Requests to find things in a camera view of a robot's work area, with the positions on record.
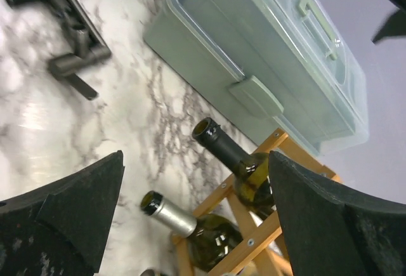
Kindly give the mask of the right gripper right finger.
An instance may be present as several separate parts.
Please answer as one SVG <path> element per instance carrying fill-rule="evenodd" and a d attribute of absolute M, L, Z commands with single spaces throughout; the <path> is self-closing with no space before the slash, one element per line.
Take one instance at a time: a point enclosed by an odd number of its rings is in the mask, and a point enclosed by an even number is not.
<path fill-rule="evenodd" d="M 405 275 L 405 204 L 269 154 L 269 175 L 294 275 Z"/>

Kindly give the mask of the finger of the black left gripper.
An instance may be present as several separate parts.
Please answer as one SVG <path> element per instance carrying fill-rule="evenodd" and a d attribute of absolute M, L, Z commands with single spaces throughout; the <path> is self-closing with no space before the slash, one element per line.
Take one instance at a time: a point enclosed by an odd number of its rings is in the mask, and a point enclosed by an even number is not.
<path fill-rule="evenodd" d="M 383 23 L 381 28 L 372 38 L 372 42 L 376 44 L 389 37 L 405 37 L 405 27 L 405 12 L 397 10 Z"/>

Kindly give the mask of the green wine bottle brown label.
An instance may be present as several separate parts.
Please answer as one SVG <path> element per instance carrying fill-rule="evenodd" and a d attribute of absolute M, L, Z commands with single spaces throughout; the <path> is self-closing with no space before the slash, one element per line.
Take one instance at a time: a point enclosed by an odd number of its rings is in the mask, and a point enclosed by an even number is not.
<path fill-rule="evenodd" d="M 214 213 L 195 217 L 154 190 L 144 195 L 140 209 L 186 239 L 193 266 L 204 272 L 210 272 L 244 240 L 228 219 Z"/>

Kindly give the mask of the dark green wine bottle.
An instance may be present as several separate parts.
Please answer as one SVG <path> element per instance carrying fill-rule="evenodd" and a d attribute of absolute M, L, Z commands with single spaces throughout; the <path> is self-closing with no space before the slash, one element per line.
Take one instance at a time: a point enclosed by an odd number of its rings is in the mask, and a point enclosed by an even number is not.
<path fill-rule="evenodd" d="M 247 153 L 210 117 L 194 127 L 192 137 L 233 173 L 233 187 L 239 201 L 261 220 L 266 220 L 275 211 L 268 154 Z"/>

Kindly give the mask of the clear square liquor bottle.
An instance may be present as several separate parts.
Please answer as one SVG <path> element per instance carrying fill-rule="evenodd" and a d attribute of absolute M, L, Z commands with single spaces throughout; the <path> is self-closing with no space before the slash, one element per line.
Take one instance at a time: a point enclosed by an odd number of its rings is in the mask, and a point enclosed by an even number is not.
<path fill-rule="evenodd" d="M 140 276 L 168 276 L 168 274 L 154 268 L 147 268 L 140 273 Z"/>

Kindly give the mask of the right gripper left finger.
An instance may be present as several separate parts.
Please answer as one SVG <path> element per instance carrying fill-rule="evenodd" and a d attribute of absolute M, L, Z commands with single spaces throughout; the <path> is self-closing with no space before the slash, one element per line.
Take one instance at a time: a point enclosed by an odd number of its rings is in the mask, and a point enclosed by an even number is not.
<path fill-rule="evenodd" d="M 1 201 L 1 275 L 100 271 L 124 175 L 118 150 L 88 167 Z"/>

